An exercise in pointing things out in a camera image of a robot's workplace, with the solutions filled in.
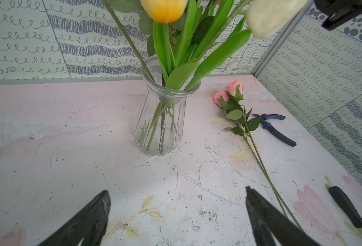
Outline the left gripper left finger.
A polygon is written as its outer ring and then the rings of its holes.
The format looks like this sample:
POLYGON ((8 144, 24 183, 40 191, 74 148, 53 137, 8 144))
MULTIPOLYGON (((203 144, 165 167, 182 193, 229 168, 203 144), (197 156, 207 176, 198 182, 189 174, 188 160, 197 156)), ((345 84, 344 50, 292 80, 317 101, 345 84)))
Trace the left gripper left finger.
POLYGON ((110 195, 103 190, 41 246, 99 246, 106 234, 111 207, 110 195))

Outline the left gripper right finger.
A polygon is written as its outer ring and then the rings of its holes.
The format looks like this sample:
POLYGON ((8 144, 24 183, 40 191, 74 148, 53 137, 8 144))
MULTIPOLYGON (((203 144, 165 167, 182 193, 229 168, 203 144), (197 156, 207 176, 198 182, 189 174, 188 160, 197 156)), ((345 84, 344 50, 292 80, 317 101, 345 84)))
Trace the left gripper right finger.
POLYGON ((246 208, 258 246, 319 246, 302 232, 258 191, 246 187, 246 208))

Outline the clear glass vase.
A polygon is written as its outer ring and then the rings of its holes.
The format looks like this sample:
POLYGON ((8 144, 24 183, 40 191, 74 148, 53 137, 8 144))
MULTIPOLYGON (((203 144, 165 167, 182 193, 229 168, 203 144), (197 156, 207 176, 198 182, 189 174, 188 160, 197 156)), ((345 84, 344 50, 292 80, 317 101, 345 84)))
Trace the clear glass vase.
POLYGON ((152 77, 143 71, 147 91, 136 118, 134 138, 148 156, 166 155, 181 142, 184 130, 186 101, 201 85, 189 90, 163 87, 163 76, 156 55, 146 59, 152 77))

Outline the light pink rose stem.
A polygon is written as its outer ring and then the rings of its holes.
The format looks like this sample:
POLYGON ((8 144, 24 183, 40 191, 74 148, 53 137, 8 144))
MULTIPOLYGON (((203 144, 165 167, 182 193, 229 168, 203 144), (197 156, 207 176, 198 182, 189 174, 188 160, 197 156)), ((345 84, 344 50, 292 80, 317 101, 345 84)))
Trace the light pink rose stem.
POLYGON ((228 91, 221 90, 214 96, 214 103, 226 112, 225 118, 233 123, 230 131, 241 136, 246 142, 248 148, 252 152, 252 155, 258 162, 264 176, 269 182, 275 197, 280 204, 284 214, 290 212, 290 209, 282 199, 279 191, 272 182, 268 171, 263 163, 261 155, 258 151, 257 145, 252 137, 252 131, 256 130, 259 126, 262 126, 265 130, 270 131, 279 140, 289 144, 290 140, 283 136, 280 132, 275 130, 268 120, 284 120, 286 117, 279 114, 256 114, 251 110, 247 111, 246 108, 240 104, 243 96, 238 92, 235 96, 232 96, 228 91))

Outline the pink rose stem large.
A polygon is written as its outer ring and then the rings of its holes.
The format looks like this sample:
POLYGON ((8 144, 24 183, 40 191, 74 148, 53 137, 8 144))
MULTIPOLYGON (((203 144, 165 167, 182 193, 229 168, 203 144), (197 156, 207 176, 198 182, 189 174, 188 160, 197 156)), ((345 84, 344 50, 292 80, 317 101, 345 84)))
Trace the pink rose stem large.
POLYGON ((234 134, 243 137, 248 148, 252 152, 252 155, 258 162, 258 165, 260 166, 264 176, 269 182, 284 215, 286 217, 291 216, 291 218, 299 227, 299 229, 302 229, 302 226, 297 221, 293 213, 290 211, 289 207, 286 205, 279 191, 272 182, 268 174, 268 171, 263 163, 261 155, 258 151, 258 148, 255 144, 255 141, 252 137, 252 131, 258 128, 260 120, 258 118, 250 118, 250 116, 252 115, 252 111, 251 110, 247 111, 245 106, 240 104, 240 101, 244 99, 244 84, 237 80, 231 81, 226 85, 225 92, 228 99, 227 100, 223 99, 222 106, 226 111, 226 118, 235 124, 235 127, 232 128, 231 131, 234 134))

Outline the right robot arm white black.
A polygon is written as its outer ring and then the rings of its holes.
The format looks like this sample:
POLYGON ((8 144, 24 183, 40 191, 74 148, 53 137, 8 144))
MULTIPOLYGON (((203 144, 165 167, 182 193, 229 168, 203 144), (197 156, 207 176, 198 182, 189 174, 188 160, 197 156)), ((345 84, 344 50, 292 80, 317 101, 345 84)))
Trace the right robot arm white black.
POLYGON ((332 31, 352 18, 362 14, 362 1, 315 0, 313 2, 319 11, 328 16, 322 24, 322 27, 328 31, 332 31))

